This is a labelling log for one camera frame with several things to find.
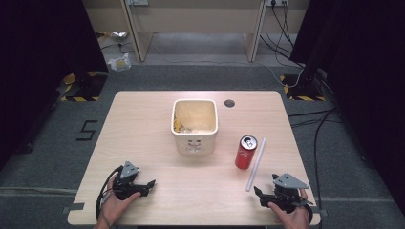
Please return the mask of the person's right hand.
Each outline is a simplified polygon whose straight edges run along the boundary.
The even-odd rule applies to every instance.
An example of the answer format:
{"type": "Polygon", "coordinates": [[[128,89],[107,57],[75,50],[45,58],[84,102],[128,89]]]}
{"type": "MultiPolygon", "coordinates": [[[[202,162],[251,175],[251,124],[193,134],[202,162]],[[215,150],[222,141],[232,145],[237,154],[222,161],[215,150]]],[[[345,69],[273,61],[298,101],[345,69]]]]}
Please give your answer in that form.
{"type": "Polygon", "coordinates": [[[285,229],[309,229],[309,211],[301,206],[287,214],[273,202],[267,205],[276,215],[276,223],[281,223],[285,229]]]}

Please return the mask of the crumpled clear plastic bag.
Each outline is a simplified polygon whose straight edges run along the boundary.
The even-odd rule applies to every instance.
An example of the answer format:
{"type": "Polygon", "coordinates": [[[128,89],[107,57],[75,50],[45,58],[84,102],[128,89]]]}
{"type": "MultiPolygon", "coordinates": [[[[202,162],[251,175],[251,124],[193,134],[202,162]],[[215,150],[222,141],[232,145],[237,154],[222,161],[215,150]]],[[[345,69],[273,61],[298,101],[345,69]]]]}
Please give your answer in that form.
{"type": "Polygon", "coordinates": [[[122,72],[129,70],[131,68],[131,63],[129,59],[129,54],[126,53],[122,57],[116,59],[110,59],[108,61],[110,68],[115,72],[122,72]]]}

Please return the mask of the crumpled foil bag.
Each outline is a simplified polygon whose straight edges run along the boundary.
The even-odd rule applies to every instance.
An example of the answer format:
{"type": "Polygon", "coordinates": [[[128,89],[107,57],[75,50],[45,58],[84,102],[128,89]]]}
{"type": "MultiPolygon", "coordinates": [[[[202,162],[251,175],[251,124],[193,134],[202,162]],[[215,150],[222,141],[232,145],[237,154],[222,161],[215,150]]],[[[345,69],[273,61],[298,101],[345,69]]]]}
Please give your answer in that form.
{"type": "Polygon", "coordinates": [[[123,41],[128,37],[125,31],[112,31],[112,32],[96,32],[97,38],[109,38],[115,41],[123,41]]]}

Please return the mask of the white square bin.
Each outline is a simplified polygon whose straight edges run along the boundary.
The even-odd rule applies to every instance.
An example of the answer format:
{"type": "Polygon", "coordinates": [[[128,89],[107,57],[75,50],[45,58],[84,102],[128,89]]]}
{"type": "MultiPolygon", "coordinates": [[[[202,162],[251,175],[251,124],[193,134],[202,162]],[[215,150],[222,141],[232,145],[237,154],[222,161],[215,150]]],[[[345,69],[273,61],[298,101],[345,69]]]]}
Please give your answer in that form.
{"type": "Polygon", "coordinates": [[[178,152],[186,156],[204,156],[214,151],[219,130],[216,103],[211,99],[178,99],[173,104],[171,133],[178,152]],[[174,118],[204,122],[211,128],[209,133],[180,134],[173,130],[174,118]]]}

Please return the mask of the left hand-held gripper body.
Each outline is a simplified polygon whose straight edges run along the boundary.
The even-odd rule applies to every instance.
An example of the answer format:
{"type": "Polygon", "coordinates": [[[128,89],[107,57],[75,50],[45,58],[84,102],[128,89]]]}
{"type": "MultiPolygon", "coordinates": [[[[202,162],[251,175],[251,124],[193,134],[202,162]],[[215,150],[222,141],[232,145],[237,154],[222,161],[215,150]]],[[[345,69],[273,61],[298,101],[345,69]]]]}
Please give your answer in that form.
{"type": "Polygon", "coordinates": [[[118,171],[113,182],[113,191],[120,200],[125,200],[136,192],[141,192],[141,187],[133,183],[138,175],[139,167],[130,161],[126,161],[118,171]]]}

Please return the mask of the light wooden desk frame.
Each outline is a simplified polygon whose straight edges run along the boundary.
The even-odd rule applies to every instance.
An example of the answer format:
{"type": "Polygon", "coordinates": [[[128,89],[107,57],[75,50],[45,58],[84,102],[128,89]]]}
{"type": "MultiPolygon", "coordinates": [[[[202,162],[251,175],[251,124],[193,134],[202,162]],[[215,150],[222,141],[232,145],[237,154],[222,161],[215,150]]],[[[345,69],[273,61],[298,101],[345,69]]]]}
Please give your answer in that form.
{"type": "Polygon", "coordinates": [[[126,31],[137,61],[145,60],[156,33],[238,33],[247,60],[255,60],[259,34],[279,33],[277,21],[300,30],[310,0],[289,0],[286,7],[268,7],[266,0],[148,0],[149,6],[128,6],[125,0],[81,0],[94,31],[126,31]]]}

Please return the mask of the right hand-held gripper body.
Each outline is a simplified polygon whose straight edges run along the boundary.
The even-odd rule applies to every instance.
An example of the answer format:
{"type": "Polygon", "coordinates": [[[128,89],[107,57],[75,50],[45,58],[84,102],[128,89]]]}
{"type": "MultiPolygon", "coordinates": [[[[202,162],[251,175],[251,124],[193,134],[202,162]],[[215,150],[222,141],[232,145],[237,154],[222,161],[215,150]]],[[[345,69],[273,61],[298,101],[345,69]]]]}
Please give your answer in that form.
{"type": "Polygon", "coordinates": [[[311,202],[303,198],[299,190],[307,189],[309,186],[298,178],[288,173],[272,175],[274,194],[270,196],[270,202],[275,203],[282,211],[290,214],[297,207],[305,207],[312,213],[311,202]]]}

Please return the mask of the red drink can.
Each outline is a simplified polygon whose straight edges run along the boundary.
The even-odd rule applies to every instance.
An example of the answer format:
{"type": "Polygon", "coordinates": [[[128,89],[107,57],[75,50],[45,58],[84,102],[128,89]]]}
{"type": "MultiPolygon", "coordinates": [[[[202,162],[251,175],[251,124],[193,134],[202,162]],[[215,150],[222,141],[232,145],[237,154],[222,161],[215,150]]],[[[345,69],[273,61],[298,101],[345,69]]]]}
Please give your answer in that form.
{"type": "Polygon", "coordinates": [[[239,141],[235,165],[239,169],[247,169],[257,149],[257,139],[252,135],[244,135],[239,141]]]}

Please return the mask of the person's left hand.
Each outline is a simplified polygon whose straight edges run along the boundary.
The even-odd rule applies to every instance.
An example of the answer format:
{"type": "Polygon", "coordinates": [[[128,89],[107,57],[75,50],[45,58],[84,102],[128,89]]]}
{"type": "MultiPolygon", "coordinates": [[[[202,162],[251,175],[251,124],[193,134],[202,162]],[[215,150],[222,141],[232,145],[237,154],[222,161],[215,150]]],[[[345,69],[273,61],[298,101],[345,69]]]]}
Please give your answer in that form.
{"type": "Polygon", "coordinates": [[[112,191],[115,177],[107,183],[106,193],[101,198],[101,209],[96,225],[93,229],[110,229],[127,210],[127,208],[140,197],[140,193],[134,193],[125,200],[120,200],[112,191]]]}

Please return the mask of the black curtain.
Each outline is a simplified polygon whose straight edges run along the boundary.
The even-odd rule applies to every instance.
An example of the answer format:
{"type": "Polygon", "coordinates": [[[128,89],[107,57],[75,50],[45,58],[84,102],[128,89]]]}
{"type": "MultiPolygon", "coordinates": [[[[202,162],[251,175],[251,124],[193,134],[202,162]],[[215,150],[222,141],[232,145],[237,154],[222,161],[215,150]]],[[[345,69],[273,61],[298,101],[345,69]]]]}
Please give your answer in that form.
{"type": "Polygon", "coordinates": [[[405,216],[405,0],[309,0],[290,59],[327,73],[405,216]]]}
{"type": "Polygon", "coordinates": [[[0,170],[66,75],[107,70],[82,0],[0,0],[0,170]]]}

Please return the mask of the stand base with hazard tape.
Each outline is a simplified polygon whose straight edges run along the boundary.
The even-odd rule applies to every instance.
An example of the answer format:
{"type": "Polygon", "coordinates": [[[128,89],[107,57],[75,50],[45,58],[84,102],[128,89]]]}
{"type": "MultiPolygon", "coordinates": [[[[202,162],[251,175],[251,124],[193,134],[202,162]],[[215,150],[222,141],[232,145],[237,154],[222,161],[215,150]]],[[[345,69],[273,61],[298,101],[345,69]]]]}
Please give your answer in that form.
{"type": "Polygon", "coordinates": [[[314,81],[300,84],[298,74],[284,74],[280,76],[284,92],[289,100],[324,101],[319,87],[314,81]]]}
{"type": "Polygon", "coordinates": [[[86,80],[77,80],[73,73],[63,78],[62,82],[65,85],[65,90],[61,101],[98,101],[107,75],[98,72],[87,72],[87,74],[86,80]]]}

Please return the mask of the paper scraps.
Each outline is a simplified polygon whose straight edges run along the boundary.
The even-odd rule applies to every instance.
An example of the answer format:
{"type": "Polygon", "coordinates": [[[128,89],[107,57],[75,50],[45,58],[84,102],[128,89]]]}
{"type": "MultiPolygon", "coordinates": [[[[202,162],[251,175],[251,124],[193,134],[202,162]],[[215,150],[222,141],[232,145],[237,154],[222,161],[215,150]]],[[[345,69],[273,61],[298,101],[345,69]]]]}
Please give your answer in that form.
{"type": "Polygon", "coordinates": [[[211,128],[204,122],[194,120],[182,120],[174,118],[173,130],[175,133],[180,134],[197,134],[197,133],[209,133],[211,128]]]}

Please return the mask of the white straw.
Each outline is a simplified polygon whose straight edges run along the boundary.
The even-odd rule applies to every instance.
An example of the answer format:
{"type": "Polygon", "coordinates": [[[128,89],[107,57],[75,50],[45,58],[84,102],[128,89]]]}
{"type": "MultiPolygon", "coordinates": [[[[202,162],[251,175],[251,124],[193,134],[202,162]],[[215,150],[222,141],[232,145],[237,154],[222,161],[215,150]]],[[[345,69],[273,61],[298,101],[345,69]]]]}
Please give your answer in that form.
{"type": "Polygon", "coordinates": [[[247,185],[246,185],[246,187],[245,187],[245,190],[246,190],[247,192],[250,192],[250,190],[251,190],[251,187],[252,187],[254,178],[255,178],[255,176],[256,176],[256,173],[257,173],[257,170],[258,170],[258,167],[259,167],[261,158],[262,158],[262,156],[263,156],[265,147],[266,147],[266,138],[264,137],[264,138],[263,138],[263,141],[262,141],[262,144],[261,144],[261,147],[260,147],[260,150],[259,150],[259,154],[257,155],[257,158],[256,158],[256,160],[255,160],[255,163],[254,163],[253,169],[252,169],[252,171],[251,171],[249,180],[248,180],[247,185]]]}

